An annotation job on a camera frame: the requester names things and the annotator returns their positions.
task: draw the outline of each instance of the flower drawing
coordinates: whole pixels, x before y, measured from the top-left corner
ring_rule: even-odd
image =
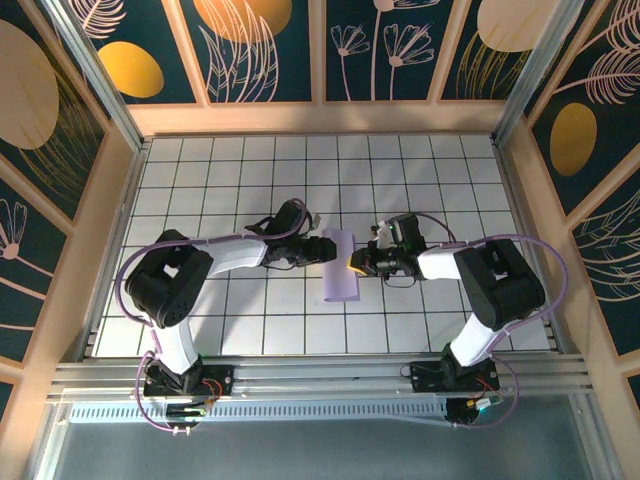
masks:
[[[349,25],[348,27],[345,27],[344,30],[342,30],[340,25],[331,27],[331,38],[333,39],[333,44],[338,50],[338,55],[340,55],[344,91],[347,95],[347,100],[351,101],[351,94],[349,93],[349,86],[347,84],[347,73],[344,66],[344,57],[368,52],[371,48],[371,44],[365,41],[367,36],[362,30],[362,25],[358,27]]]
[[[398,24],[393,24],[384,29],[384,45],[391,65],[391,82],[389,84],[389,100],[393,100],[393,80],[395,70],[405,65],[417,65],[430,62],[435,57],[435,50],[428,48],[431,43],[429,28],[407,25],[398,35]]]
[[[20,202],[15,202],[13,209],[4,198],[0,199],[0,268],[3,262],[18,261],[27,267],[48,277],[53,277],[51,272],[34,265],[20,256],[20,243],[22,242],[27,225],[27,207]],[[18,292],[30,295],[39,300],[44,300],[45,295],[20,285],[16,282],[0,276],[0,284],[6,285]],[[20,327],[15,325],[0,324],[0,328],[12,330],[33,330],[32,327]]]

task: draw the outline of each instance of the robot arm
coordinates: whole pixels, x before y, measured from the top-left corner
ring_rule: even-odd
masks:
[[[286,260],[294,267],[336,258],[336,245],[328,238],[307,237],[299,231],[283,238],[300,223],[303,210],[286,202],[278,214],[247,227],[255,238],[231,235],[206,245],[152,250],[133,270],[125,284],[134,306],[151,320],[160,350],[156,354],[156,380],[187,394],[201,383],[202,360],[197,353],[188,314],[206,278],[241,267],[267,267]],[[157,242],[187,240],[176,230],[164,232]]]
[[[377,238],[354,252],[352,269],[383,278],[403,271],[416,280],[462,282],[473,313],[443,351],[448,386],[482,369],[503,329],[544,304],[542,284],[511,240],[427,248],[414,214],[380,222],[372,230]]]

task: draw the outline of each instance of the white tile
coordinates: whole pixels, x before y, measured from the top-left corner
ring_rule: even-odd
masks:
[[[493,147],[489,135],[460,135],[464,154],[470,157],[491,157],[493,158]]]
[[[189,330],[196,351],[205,357],[220,355],[224,317],[194,317],[189,320]]]
[[[212,160],[242,160],[244,138],[216,138],[213,141]]]
[[[133,209],[134,215],[166,215],[169,207],[170,188],[145,188],[138,191]]]
[[[432,217],[437,218],[438,220],[443,222],[445,225],[447,223],[444,213],[441,213],[441,212],[424,212],[424,213],[427,213],[428,215],[431,215]],[[431,242],[439,243],[439,242],[446,242],[449,240],[449,234],[447,233],[447,231],[444,228],[442,228],[441,225],[434,222],[433,220],[430,220],[425,217],[418,217],[418,226],[420,227],[420,233],[422,233],[422,236],[424,237],[424,240],[427,243],[431,243]]]
[[[304,317],[302,315],[267,316],[264,324],[264,354],[304,353]]]
[[[376,216],[373,213],[342,214],[342,228],[350,230],[358,243],[366,243],[371,240],[371,227],[374,225],[376,225]]]
[[[364,135],[338,137],[338,152],[341,159],[369,158],[369,141]]]
[[[276,137],[276,159],[304,160],[307,154],[305,137]]]
[[[447,225],[458,240],[484,237],[478,212],[447,212]]]
[[[307,187],[307,208],[311,212],[338,212],[340,210],[339,195],[337,186]]]
[[[226,317],[222,355],[260,355],[264,317]]]
[[[164,231],[165,217],[133,217],[125,245],[144,246],[154,243]]]
[[[534,320],[511,333],[514,350],[549,350],[549,340],[542,320]]]
[[[502,183],[495,158],[468,158],[469,173],[474,183]]]
[[[369,160],[340,161],[340,184],[371,185],[371,164]]]
[[[178,230],[185,237],[197,237],[199,228],[200,217],[197,215],[169,216],[164,226],[165,230]]]
[[[204,188],[174,188],[169,215],[200,215],[204,191]]]
[[[370,186],[340,187],[343,212],[373,212],[373,189]]]
[[[211,159],[213,138],[185,138],[180,152],[181,162],[194,162]]]
[[[244,139],[244,160],[273,160],[275,157],[274,137],[246,137]]]
[[[462,313],[427,313],[429,343],[432,352],[441,352],[464,328]]]
[[[307,185],[337,185],[338,161],[313,160],[307,162]]]
[[[404,180],[404,169],[402,167],[402,160],[398,158],[394,158],[391,160],[372,160],[371,168],[373,170],[373,183],[376,185],[388,183],[398,183],[404,185],[406,183]]]
[[[384,312],[382,281],[379,278],[360,277],[358,286],[360,287],[360,301],[346,302],[347,314]]]
[[[306,203],[306,192],[307,189],[305,187],[273,187],[271,213],[278,213],[278,210],[280,210],[282,204],[287,200],[291,200],[292,198],[299,198]]]
[[[304,279],[269,279],[267,315],[304,313]]]
[[[413,279],[390,278],[389,285],[411,285]],[[410,288],[395,288],[383,285],[384,309],[387,312],[424,312],[422,305],[422,292],[420,283],[417,282]]]
[[[397,135],[369,135],[371,158],[400,158]]]
[[[214,279],[205,280],[190,315],[224,315],[224,306],[227,301],[227,283],[226,279],[215,277]]]
[[[96,357],[135,357],[142,335],[142,325],[124,317],[102,320],[102,335]]]
[[[278,262],[272,262],[270,267],[278,267],[283,269],[291,268],[289,262],[286,260],[280,260]],[[291,270],[276,270],[275,268],[264,269],[267,272],[267,278],[303,278],[304,268],[295,267]]]
[[[227,315],[264,314],[266,280],[234,280],[229,282]]]
[[[209,162],[187,162],[178,164],[176,187],[204,187],[207,184]]]
[[[307,354],[345,353],[344,315],[309,315],[307,321]]]
[[[207,188],[204,196],[205,214],[225,214],[236,213],[238,203],[237,187],[214,187]]]
[[[438,185],[407,185],[409,207],[413,212],[441,212],[442,197]]]
[[[404,185],[374,185],[376,212],[406,212],[409,210],[407,188]]]
[[[147,162],[177,162],[181,148],[181,138],[156,138],[151,143]]]
[[[240,185],[272,185],[273,162],[256,161],[243,162],[240,174]]]
[[[433,158],[428,135],[400,135],[402,158]]]
[[[274,185],[304,185],[307,179],[307,167],[304,161],[278,161],[273,171]]]
[[[429,351],[424,313],[388,314],[387,332],[391,353]]]
[[[142,336],[140,337],[140,345],[138,346],[138,357],[141,357],[146,352],[155,351],[155,343],[151,338],[151,329],[149,327],[142,327]]]
[[[457,280],[421,282],[425,312],[462,312]]]
[[[336,137],[330,135],[307,137],[307,158],[338,158],[338,142],[336,141]]]
[[[229,272],[231,280],[236,278],[267,278],[267,269],[264,267],[240,267]]]
[[[387,353],[384,315],[347,315],[349,353]]]
[[[431,135],[434,158],[464,158],[458,135]]]
[[[200,219],[199,237],[220,237],[233,233],[233,215],[203,215]]]
[[[142,187],[172,187],[177,163],[147,163],[142,177]]]
[[[509,210],[509,201],[502,185],[475,184],[473,190],[480,210]]]
[[[309,209],[313,212],[315,209],[311,208],[309,203]],[[309,235],[312,237],[318,237],[322,235],[322,231],[325,228],[340,228],[340,214],[339,213],[320,213],[320,225],[317,229],[311,232]]]
[[[436,167],[431,158],[409,158],[402,161],[407,183],[438,183]]]
[[[240,185],[241,162],[211,162],[209,167],[209,187],[235,187]]]
[[[271,187],[240,187],[238,213],[271,213]]]
[[[325,302],[321,278],[307,278],[307,313],[344,313],[344,302]]]
[[[480,212],[484,234],[517,233],[511,212]]]
[[[470,183],[464,158],[436,158],[439,183]]]
[[[447,212],[476,212],[478,206],[471,185],[440,185]]]

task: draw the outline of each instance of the vented metal strip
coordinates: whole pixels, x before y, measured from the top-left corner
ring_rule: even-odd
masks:
[[[164,419],[164,404],[143,406],[152,419]],[[389,416],[443,417],[445,413],[445,400],[437,398],[318,402],[220,401],[204,421],[355,420]],[[73,406],[69,421],[138,423],[144,422],[144,419],[135,403],[85,403]]]

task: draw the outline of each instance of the yellow circle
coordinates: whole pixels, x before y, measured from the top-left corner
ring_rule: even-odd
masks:
[[[564,107],[551,129],[551,163],[560,175],[570,177],[587,163],[598,135],[593,112],[581,103]]]
[[[108,43],[98,56],[116,88],[132,97],[153,97],[162,90],[160,65],[145,50],[129,42]]]
[[[258,22],[259,17],[264,18],[274,37],[289,23],[291,0],[194,0],[193,3],[204,23],[217,35],[247,43],[250,29],[254,27],[249,22],[245,1]]]

